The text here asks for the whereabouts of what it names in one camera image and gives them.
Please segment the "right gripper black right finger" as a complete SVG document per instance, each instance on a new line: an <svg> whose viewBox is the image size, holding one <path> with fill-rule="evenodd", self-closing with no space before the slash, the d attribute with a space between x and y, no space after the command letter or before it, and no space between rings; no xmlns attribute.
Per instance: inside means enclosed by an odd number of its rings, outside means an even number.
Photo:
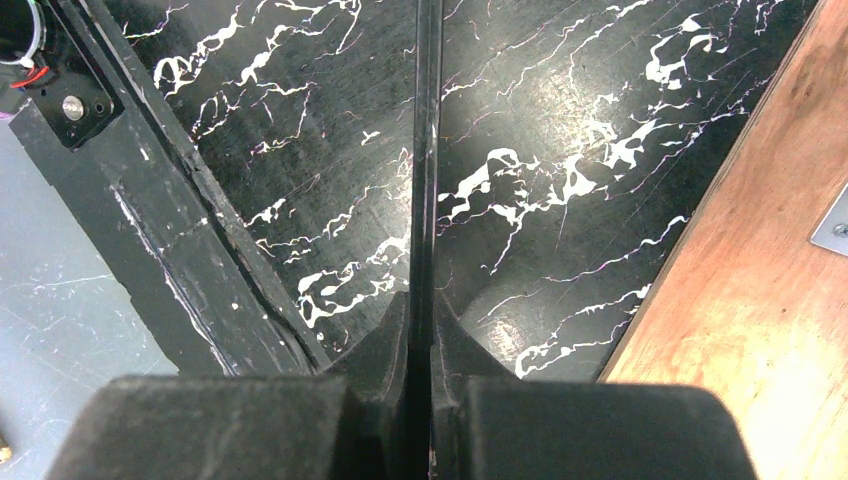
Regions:
<svg viewBox="0 0 848 480"><path fill-rule="evenodd" d="M752 479L737 425L684 385L524 381L433 305L434 479Z"/></svg>

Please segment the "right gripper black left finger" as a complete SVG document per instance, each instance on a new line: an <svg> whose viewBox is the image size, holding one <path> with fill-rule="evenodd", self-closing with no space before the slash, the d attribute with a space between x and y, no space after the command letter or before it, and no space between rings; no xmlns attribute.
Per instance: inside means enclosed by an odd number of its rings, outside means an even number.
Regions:
<svg viewBox="0 0 848 480"><path fill-rule="evenodd" d="M125 376L86 404L52 479L406 479L409 299L315 375Z"/></svg>

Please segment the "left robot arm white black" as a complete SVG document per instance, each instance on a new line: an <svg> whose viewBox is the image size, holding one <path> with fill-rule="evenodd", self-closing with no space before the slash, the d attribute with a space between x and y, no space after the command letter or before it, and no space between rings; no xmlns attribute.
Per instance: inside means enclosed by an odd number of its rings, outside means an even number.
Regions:
<svg viewBox="0 0 848 480"><path fill-rule="evenodd" d="M1 120L11 120L26 102L25 87L45 71L38 55L49 22L38 1L1 2Z"/></svg>

